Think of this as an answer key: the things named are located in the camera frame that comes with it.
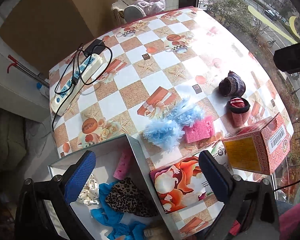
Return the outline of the light blue fluffy scrunchie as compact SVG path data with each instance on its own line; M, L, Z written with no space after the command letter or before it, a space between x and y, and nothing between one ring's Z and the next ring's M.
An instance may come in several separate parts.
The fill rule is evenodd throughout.
M185 127L193 127L195 122L203 120L205 113L190 99L179 101L165 116L146 126L143 137L164 151L171 152L179 146Z

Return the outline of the blue glove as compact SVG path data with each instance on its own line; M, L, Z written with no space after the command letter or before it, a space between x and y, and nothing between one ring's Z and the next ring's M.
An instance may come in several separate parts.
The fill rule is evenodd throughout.
M110 184L102 183L99 185L99 200L101 207L98 209L91 209L90 214L99 223L105 226L113 227L115 224L119 224L124 216L122 212L113 210L107 203L106 197L110 194L111 188L116 184L112 182Z
M143 231L147 227L146 224L140 223L138 221L131 222L126 225L123 223L114 224L112 226L112 232L107 236L108 239L117 239L121 236L125 236L125 239L145 239Z

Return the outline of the leopard print scrunchie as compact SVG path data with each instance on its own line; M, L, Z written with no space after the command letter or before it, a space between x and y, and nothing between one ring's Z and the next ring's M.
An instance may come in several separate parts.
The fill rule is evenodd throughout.
M153 201L129 177L115 183L105 201L114 211L146 218L158 215Z

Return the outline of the white detergent bottle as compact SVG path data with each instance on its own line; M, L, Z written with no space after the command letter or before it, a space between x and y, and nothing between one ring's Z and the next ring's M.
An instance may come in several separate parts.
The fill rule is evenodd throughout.
M38 82L37 83L37 89L42 94L42 96L47 98L47 100L50 99L50 92L49 92L49 89L47 87L45 87L44 85L42 85L41 83Z

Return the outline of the white polka dot scrunchie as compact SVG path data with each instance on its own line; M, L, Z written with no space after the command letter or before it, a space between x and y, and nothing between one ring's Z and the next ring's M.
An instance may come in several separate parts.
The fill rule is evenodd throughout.
M91 174L87 179L82 191L80 192L76 202L84 205L98 205L99 200L99 183L95 176Z

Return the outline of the white power strip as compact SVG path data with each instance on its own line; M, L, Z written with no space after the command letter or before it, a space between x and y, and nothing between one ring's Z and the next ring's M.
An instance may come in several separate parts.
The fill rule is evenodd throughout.
M57 92L51 102L53 113L62 116L69 107L71 101L88 83L89 79L95 74L101 74L100 69L103 65L103 59L98 54L92 54L87 57L80 65L75 65L74 72L67 79L61 90Z

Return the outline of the beige sock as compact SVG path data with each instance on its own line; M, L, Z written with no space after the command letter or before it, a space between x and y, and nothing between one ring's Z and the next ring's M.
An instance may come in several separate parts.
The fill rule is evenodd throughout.
M163 220L151 223L145 228L143 235L146 240L173 240Z

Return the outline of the floral tissue pack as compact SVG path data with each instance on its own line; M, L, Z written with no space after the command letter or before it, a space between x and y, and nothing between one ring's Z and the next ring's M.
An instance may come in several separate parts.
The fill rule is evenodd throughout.
M218 202L199 166L199 153L156 168L148 176L167 214L204 202Z

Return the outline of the red handled tool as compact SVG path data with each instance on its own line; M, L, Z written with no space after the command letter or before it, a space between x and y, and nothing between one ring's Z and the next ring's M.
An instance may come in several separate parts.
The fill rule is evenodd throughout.
M8 55L8 59L11 60L11 63L7 67L7 74L10 72L10 68L14 67L17 68L17 70L21 71L25 75L33 78L37 82L39 82L41 85L50 88L50 85L47 81L42 79L39 75L36 75L34 72L29 70L27 67L25 67L23 64L21 64L18 60L16 60L13 56Z

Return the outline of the checkered patterned tablecloth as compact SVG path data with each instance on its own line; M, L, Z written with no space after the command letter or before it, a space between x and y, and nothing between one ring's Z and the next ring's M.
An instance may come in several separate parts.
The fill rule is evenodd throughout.
M198 8L164 12L126 24L101 36L103 76L93 74L66 110L58 105L72 92L71 79L86 57L69 55L49 72L51 113L58 155L92 146L120 134L138 139L151 170L192 156L203 149L227 159L222 139L237 131L227 98L218 92L229 72L245 83L250 103L246 125L281 115L287 136L272 136L271 177L287 167L293 126L273 82L254 55L215 19ZM145 127L190 99L211 117L215 135L181 142L170 152L143 137Z

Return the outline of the pink clothes on chair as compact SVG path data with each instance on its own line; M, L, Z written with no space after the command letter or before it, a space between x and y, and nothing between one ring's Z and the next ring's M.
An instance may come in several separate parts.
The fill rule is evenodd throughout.
M132 6L138 8L143 17L153 16L166 10L165 0L137 0Z

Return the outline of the pink sponge block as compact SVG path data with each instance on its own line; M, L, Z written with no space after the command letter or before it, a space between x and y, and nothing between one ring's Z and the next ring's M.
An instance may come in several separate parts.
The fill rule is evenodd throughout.
M183 127L183 131L185 132L184 137L186 143L208 139L215 135L213 117L206 116L202 120L197 120L192 127Z

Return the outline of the purple knitted scrunchie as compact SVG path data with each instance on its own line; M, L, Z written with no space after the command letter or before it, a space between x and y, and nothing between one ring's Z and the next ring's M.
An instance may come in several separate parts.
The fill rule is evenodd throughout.
M246 90L244 81L235 72L230 71L218 86L219 93L224 96L241 97Z

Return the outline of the black power adapter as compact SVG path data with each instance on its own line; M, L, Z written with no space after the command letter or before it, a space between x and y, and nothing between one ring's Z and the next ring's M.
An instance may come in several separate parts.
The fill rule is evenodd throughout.
M91 54L98 54L100 55L105 50L105 44L103 40L95 39L85 50L83 51L83 54L85 57L89 57Z

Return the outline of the pink foam hair roller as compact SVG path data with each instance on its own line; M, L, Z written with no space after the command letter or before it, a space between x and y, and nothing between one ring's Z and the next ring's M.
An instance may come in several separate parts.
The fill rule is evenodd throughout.
M130 172L130 167L133 159L132 150L123 150L113 177L118 180L123 180Z

